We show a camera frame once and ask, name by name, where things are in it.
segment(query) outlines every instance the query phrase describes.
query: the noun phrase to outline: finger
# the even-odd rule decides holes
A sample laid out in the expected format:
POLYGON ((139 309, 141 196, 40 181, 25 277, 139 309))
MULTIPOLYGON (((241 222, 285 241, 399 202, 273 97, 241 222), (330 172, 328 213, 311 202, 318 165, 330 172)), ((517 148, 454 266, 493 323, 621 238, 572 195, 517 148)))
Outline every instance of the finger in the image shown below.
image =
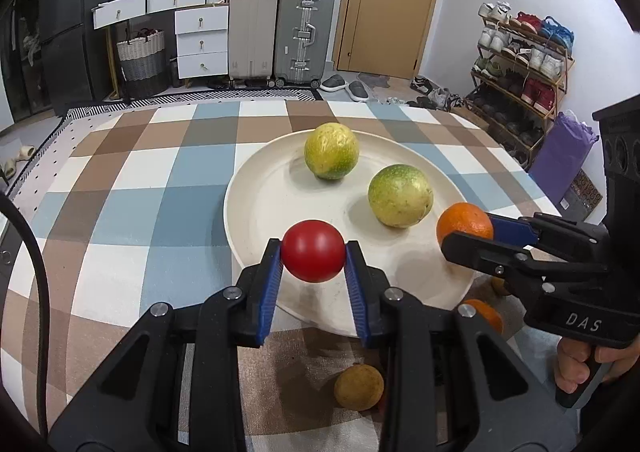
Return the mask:
POLYGON ((564 390, 564 392, 566 392, 567 394, 571 394, 575 389, 578 388, 578 384, 572 382, 571 380, 567 380, 566 378, 564 378, 564 376, 562 376, 562 374, 560 374, 558 364, 555 364, 554 366, 554 376, 556 378, 556 385, 564 390))
POLYGON ((586 342, 563 337, 558 342, 558 351, 564 352, 578 362, 584 362, 591 354, 591 346, 586 342))
POLYGON ((560 374, 566 379, 576 384, 582 384, 589 378, 589 368, 586 364, 578 362, 564 353, 558 353, 558 367, 560 374))
POLYGON ((609 372, 605 374, 602 379, 603 382, 609 382, 610 380, 615 380, 619 378, 629 369, 631 369, 634 364, 638 361, 637 356, 632 356, 630 358, 624 358, 623 360, 618 360, 617 362, 613 362, 613 365, 609 369, 609 372))
POLYGON ((640 336, 636 337, 633 343, 625 349, 613 349, 609 347, 597 347, 596 362, 606 364, 617 360, 625 360, 640 355, 640 336))

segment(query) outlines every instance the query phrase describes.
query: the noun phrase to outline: round plate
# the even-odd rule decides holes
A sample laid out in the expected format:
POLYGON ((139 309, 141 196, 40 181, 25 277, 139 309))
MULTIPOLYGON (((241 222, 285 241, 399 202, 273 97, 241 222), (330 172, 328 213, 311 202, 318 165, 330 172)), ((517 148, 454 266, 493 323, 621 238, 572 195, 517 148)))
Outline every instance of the round plate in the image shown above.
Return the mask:
MULTIPOLYGON (((465 296, 474 272, 448 263, 436 241, 436 223, 450 205, 464 201, 455 184, 429 160, 385 138, 356 131, 358 164, 345 178, 325 181, 308 170, 306 137, 299 131, 275 139, 242 164, 226 189, 226 238, 241 267, 259 263, 267 241, 282 239, 293 224, 319 219, 336 227, 344 241, 360 243, 367 264, 384 270, 389 282, 423 303, 452 309, 465 296), (371 179, 384 167, 405 163, 420 169, 433 187, 431 212, 408 229, 384 226, 367 200, 371 179)), ((344 273, 321 284, 282 273, 277 305, 322 330, 356 336, 344 273)))

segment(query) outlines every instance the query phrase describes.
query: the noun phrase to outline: red shoe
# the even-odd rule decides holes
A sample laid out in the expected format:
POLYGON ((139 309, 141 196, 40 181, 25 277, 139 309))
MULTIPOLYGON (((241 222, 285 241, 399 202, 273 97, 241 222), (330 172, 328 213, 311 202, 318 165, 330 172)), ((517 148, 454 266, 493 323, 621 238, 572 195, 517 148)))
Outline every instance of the red shoe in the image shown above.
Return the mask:
POLYGON ((542 84, 540 81, 536 81, 536 87, 538 89, 538 98, 533 107, 546 115, 556 105, 556 91, 551 86, 542 84))
POLYGON ((527 78, 522 95, 520 95, 520 98, 529 105, 533 105, 533 102, 538 98, 538 87, 536 84, 538 84, 536 79, 527 78))
POLYGON ((518 17, 515 19, 512 18, 511 21, 509 21, 509 24, 511 26, 529 30, 532 34, 537 34, 538 29, 540 28, 540 26, 542 26, 542 20, 531 14, 518 12, 518 17))

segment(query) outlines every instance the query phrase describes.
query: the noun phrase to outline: purple shopping bag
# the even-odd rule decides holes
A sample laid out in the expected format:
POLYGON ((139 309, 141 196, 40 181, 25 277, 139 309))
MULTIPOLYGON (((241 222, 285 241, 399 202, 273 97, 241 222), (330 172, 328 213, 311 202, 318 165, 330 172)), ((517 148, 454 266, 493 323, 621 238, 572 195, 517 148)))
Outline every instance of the purple shopping bag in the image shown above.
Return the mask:
POLYGON ((558 114, 529 169, 530 177, 551 203, 558 204, 564 197, 599 138, 588 125, 578 122, 573 113, 558 114))

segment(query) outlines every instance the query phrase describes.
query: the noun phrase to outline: plaid tablecloth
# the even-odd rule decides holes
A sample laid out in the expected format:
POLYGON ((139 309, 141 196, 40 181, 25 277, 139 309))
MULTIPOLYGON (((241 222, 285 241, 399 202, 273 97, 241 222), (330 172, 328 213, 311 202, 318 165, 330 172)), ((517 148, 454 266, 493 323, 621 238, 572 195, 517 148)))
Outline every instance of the plaid tablecloth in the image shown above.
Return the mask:
MULTIPOLYGON (((50 284, 50 424, 150 305, 197 304, 230 284, 226 185, 276 137, 341 122, 424 155, 487 211, 510 217, 556 213, 505 150, 450 113, 277 100, 161 106, 89 120, 90 133, 74 147, 31 220, 50 284)), ((482 284, 476 288, 480 297, 487 291, 482 284)), ((507 311, 507 322, 515 321, 511 337, 522 327, 521 310, 507 311)), ((22 247, 0 354, 4 385, 34 425, 37 333, 33 267, 22 247)), ((339 408, 332 397, 340 371, 373 359, 356 340, 305 327, 277 309, 265 347, 239 352, 250 450, 375 450, 376 413, 339 408)), ((187 432, 186 423, 180 431, 187 432)))

